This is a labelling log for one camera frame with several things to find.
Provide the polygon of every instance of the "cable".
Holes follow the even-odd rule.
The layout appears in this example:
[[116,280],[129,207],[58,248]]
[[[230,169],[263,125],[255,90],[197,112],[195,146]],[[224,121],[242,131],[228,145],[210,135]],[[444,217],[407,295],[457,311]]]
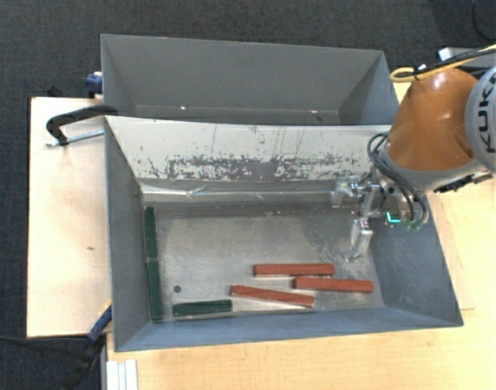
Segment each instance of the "cable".
[[73,371],[60,383],[60,390],[74,390],[85,372],[97,360],[97,356],[106,342],[103,330],[111,319],[112,305],[109,303],[87,335],[87,344],[80,355],[80,359],[76,363]]
[[457,68],[461,65],[464,65],[465,63],[471,62],[473,59],[477,59],[479,56],[485,56],[494,53],[496,53],[496,43],[481,49],[469,50],[468,52],[458,54],[449,59],[446,59],[445,61],[435,63],[434,65],[431,65],[429,67],[423,67],[422,69],[414,67],[397,68],[390,74],[390,80],[395,83],[422,80],[424,78],[428,78],[429,76],[436,75],[439,72]]
[[[382,139],[377,143],[377,145],[372,148],[372,144],[376,139],[381,137]],[[386,138],[388,137],[388,132],[383,132],[383,133],[378,133],[375,136],[373,136],[369,143],[367,144],[367,153],[369,155],[369,158],[373,165],[387,178],[395,182],[399,188],[399,191],[403,194],[405,197],[408,208],[410,210],[410,221],[412,222],[412,225],[415,226],[416,223],[424,223],[426,219],[428,218],[428,210],[426,209],[426,205],[422,200],[419,199],[417,196],[416,190],[412,188],[409,184],[407,184],[403,178],[401,178],[399,175],[397,175],[395,172],[393,172],[382,160],[380,160],[377,156],[379,153],[379,148],[381,145],[385,142]],[[412,202],[412,199],[410,198],[412,196],[412,199],[414,202],[417,202],[420,207],[421,207],[421,217],[417,220],[415,217],[415,211],[414,211],[414,205]]]
[[55,351],[58,353],[76,353],[76,351],[71,351],[69,349],[60,349],[60,348],[54,348],[50,347],[47,345],[43,345],[44,343],[48,342],[59,342],[61,340],[80,340],[82,341],[84,338],[83,336],[62,336],[59,338],[33,338],[33,339],[27,339],[27,338],[18,338],[16,336],[5,336],[5,335],[0,335],[0,341],[2,342],[9,342],[15,345],[21,345],[24,347],[29,347],[30,349],[36,350],[36,351]]

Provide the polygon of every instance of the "gray carpet floor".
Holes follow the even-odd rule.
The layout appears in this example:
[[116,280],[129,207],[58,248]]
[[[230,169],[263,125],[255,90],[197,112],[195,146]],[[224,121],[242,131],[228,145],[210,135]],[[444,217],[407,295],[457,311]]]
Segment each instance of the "gray carpet floor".
[[[496,41],[496,0],[0,0],[0,390],[54,389],[81,339],[29,343],[28,98],[87,97],[99,36],[123,33],[383,50],[390,69]],[[79,389],[96,389],[97,368]]]

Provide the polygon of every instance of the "wooden table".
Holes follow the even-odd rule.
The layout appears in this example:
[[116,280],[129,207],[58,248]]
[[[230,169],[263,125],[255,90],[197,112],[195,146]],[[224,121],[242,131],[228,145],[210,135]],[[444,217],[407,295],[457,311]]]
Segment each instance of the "wooden table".
[[[110,297],[103,140],[44,147],[50,116],[95,102],[32,100],[29,337],[85,334]],[[109,333],[106,357],[136,359],[141,390],[495,389],[496,179],[429,200],[463,327],[133,353]]]

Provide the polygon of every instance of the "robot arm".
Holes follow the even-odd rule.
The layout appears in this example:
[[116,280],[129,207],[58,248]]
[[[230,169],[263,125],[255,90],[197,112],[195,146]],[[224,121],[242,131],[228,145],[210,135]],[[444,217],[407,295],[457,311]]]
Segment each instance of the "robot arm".
[[[488,54],[496,45],[486,49]],[[496,174],[496,65],[477,79],[455,68],[462,63],[454,60],[447,63],[451,67],[412,73],[390,131],[370,140],[372,170],[366,180],[351,185],[361,205],[349,258],[366,252],[372,235],[369,218],[418,230],[429,218],[423,199],[427,192],[457,190]],[[395,77],[396,71],[392,80],[407,79]],[[344,185],[337,190],[347,191]]]

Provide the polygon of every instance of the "green light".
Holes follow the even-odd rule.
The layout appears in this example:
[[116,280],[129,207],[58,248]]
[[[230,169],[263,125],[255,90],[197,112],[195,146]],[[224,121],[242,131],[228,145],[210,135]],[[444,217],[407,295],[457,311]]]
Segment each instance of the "green light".
[[397,224],[401,222],[401,219],[392,219],[392,217],[390,216],[390,212],[386,213],[386,219],[388,219],[388,222],[391,224]]

